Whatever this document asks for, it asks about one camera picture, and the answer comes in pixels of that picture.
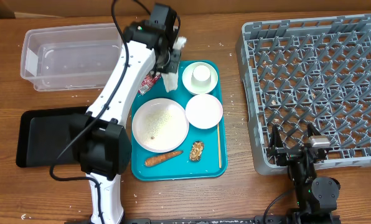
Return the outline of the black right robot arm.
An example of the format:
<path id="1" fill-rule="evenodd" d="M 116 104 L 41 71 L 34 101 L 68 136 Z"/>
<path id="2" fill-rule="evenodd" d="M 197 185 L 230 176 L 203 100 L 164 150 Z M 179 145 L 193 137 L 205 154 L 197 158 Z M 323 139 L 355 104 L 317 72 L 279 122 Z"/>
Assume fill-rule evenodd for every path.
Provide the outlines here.
<path id="1" fill-rule="evenodd" d="M 268 154 L 275 157 L 276 165 L 287 168 L 293 188 L 276 197 L 266 208 L 263 223 L 292 224 L 340 224 L 339 216 L 332 212 L 337 209 L 340 183 L 332 177 L 319 177 L 315 163 L 326 158 L 331 145 L 327 136 L 322 135 L 313 124 L 307 124 L 308 140 L 290 149 L 284 147 L 278 125 L 272 127 Z M 270 208 L 290 193 L 296 194 L 296 208 L 290 208 L 286 215 L 268 218 Z"/>

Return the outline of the red snack wrapper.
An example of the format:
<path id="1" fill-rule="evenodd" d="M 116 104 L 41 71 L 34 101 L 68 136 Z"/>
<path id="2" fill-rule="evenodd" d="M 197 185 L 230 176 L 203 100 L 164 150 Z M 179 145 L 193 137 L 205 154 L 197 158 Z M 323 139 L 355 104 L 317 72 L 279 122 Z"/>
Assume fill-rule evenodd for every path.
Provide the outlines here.
<path id="1" fill-rule="evenodd" d="M 155 84 L 156 82 L 161 78 L 161 74 L 158 73 L 155 76 L 147 75 L 144 80 L 141 82 L 141 85 L 139 87 L 138 93 L 140 95 L 143 95 L 147 93 Z"/>

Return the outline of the wooden chopstick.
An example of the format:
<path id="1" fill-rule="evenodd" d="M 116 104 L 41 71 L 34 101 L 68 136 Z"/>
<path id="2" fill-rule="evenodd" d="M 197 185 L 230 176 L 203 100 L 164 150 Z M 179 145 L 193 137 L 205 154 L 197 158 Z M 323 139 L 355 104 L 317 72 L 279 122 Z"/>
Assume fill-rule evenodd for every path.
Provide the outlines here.
<path id="1" fill-rule="evenodd" d="M 217 144 L 218 144 L 218 167 L 222 168 L 221 140 L 220 140 L 220 123 L 217 124 Z"/>

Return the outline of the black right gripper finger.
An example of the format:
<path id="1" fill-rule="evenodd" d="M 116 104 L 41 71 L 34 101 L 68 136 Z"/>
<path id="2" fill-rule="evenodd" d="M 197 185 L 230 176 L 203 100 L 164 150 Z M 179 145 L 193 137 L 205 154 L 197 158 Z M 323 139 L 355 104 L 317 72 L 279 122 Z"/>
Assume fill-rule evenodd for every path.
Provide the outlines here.
<path id="1" fill-rule="evenodd" d="M 269 148 L 275 148 L 275 147 L 283 147 L 283 141 L 281 139 L 281 136 L 279 134 L 278 125 L 275 124 L 272 127 L 271 135 L 270 135 L 270 143 Z"/>
<path id="2" fill-rule="evenodd" d="M 321 133 L 316 129 L 316 127 L 312 123 L 307 124 L 307 133 L 308 137 L 321 135 Z"/>

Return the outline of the pink small bowl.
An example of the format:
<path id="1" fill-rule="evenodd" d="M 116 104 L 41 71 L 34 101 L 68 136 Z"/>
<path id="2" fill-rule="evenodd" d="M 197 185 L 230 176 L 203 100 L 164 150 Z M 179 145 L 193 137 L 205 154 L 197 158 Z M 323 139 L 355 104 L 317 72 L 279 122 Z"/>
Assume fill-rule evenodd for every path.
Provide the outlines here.
<path id="1" fill-rule="evenodd" d="M 210 129 L 222 119 L 223 106 L 213 95 L 195 95 L 186 104 L 185 115 L 194 127 Z"/>

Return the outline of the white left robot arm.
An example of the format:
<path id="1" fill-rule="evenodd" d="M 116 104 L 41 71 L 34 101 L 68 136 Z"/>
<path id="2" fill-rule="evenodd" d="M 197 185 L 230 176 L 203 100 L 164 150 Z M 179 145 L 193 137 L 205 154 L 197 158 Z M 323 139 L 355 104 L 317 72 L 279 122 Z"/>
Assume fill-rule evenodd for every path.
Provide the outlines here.
<path id="1" fill-rule="evenodd" d="M 88 223 L 121 223 L 120 175 L 131 158 L 125 127 L 142 81 L 151 72 L 178 74 L 185 38 L 180 17 L 170 6 L 155 4 L 150 18 L 119 31 L 123 42 L 118 62 L 99 97 L 70 123 L 74 159 L 90 183 L 93 213 Z"/>

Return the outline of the white paper napkin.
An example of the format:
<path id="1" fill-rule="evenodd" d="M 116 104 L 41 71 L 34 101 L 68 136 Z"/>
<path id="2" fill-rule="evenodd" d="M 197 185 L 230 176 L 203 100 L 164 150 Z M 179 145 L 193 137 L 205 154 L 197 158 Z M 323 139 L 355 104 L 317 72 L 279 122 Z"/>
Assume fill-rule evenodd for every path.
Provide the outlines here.
<path id="1" fill-rule="evenodd" d="M 179 79 L 179 62 L 181 59 L 181 50 L 185 46 L 187 42 L 186 37 L 178 37 L 177 40 L 174 42 L 174 46 L 171 52 L 171 61 L 167 67 L 166 72 L 162 72 L 161 76 L 164 82 L 164 87 L 166 91 L 169 93 L 170 91 L 174 91 L 178 87 L 178 79 Z"/>

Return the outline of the light green bowl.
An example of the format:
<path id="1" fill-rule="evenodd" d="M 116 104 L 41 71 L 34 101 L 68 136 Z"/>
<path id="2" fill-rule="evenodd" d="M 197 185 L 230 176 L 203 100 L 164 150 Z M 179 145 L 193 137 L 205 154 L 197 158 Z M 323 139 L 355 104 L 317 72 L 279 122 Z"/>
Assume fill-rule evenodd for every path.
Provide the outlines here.
<path id="1" fill-rule="evenodd" d="M 197 88 L 193 84 L 191 84 L 191 78 L 192 78 L 192 71 L 193 69 L 198 65 L 205 65 L 209 67 L 211 71 L 211 82 L 210 85 L 205 88 Z M 217 85 L 218 83 L 218 72 L 216 69 L 214 69 L 213 66 L 211 66 L 208 63 L 205 62 L 194 62 L 190 65 L 186 66 L 182 73 L 182 83 L 187 89 L 188 92 L 190 92 L 193 95 L 199 95 L 199 94 L 208 94 L 210 93 Z"/>

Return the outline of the white cup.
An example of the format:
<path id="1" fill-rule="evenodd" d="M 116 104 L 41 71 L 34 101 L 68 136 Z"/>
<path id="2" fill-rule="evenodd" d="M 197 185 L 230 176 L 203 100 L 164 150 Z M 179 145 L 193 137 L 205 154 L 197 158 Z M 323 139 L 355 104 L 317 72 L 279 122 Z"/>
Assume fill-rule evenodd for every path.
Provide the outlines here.
<path id="1" fill-rule="evenodd" d="M 205 88 L 210 85 L 211 71 L 205 65 L 198 65 L 192 71 L 191 84 L 197 88 Z"/>

